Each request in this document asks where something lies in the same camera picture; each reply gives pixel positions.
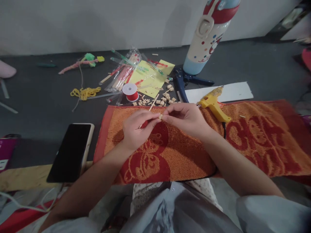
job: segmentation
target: water bottle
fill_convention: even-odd
[[[239,5],[240,0],[209,0],[207,2],[183,66],[186,73],[196,75],[201,72],[227,30]]]

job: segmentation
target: purple bag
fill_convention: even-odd
[[[20,135],[18,134],[8,134],[0,138],[0,173],[7,169],[19,138]]]

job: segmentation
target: left hand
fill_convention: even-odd
[[[123,122],[124,139],[122,144],[126,149],[137,150],[148,139],[151,131],[155,125],[161,120],[159,119],[160,113],[152,113],[148,110],[141,109],[134,112]],[[145,121],[151,120],[145,128],[140,128]]]

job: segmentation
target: smartphone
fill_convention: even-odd
[[[93,131],[90,123],[69,125],[46,179],[48,183],[73,183],[81,176]]]

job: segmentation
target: pink pipe cleaner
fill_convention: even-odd
[[[58,74],[64,74],[66,71],[68,70],[72,70],[72,69],[75,69],[75,68],[78,68],[79,67],[79,64],[85,64],[85,65],[88,65],[90,63],[95,63],[95,62],[98,62],[98,59],[95,59],[95,60],[92,60],[92,61],[77,61],[75,64],[71,65],[71,66],[68,66],[66,67],[65,69],[61,70]]]

